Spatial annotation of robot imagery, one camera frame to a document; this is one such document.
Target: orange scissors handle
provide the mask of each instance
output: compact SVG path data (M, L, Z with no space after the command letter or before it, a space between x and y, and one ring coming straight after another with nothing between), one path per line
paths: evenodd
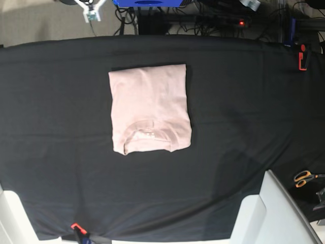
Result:
M301 171L300 173L298 173L294 177L294 181L296 182L296 187L300 188L300 187L303 187L305 184L307 184L307 182L309 182L317 177L318 177L318 175L314 175L314 174L310 173L309 170L304 170L304 171Z
M294 181L295 182L298 182L302 179L305 179L309 176L311 176L312 174L310 173L309 170L304 170L304 171L301 171L300 173L298 173L295 177L294 177Z

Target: folded t-shirt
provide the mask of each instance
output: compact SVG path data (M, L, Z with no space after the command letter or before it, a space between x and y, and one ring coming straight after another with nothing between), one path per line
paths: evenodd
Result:
M109 78L114 151L173 152L190 146L186 65L112 71Z

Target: gray floor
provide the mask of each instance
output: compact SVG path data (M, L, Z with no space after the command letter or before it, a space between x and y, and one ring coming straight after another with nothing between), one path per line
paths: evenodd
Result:
M270 4L274 0L263 1ZM287 1L292 5L298 0ZM309 16L321 16L319 12L304 4L296 7ZM97 36L113 35L119 28L120 22L116 19L114 11L112 1L107 0L101 8L102 21L93 21ZM177 29L178 27L175 27L171 33L175 33ZM133 34L133 27L126 25L125 33ZM36 41L93 36L79 6L68 6L54 0L0 0L0 44L5 47Z

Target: black cloth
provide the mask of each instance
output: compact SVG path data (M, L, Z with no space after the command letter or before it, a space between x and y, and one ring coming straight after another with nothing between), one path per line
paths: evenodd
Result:
M108 72L186 64L192 145L113 151ZM293 189L325 172L325 59L306 72L281 45L195 36L123 36L0 50L0 181L40 239L73 233L133 241L229 238L242 199L273 169Z

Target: blue device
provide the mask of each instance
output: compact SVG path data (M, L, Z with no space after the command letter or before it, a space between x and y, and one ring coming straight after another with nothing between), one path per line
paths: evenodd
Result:
M184 0L113 0L121 8L127 7L179 7Z

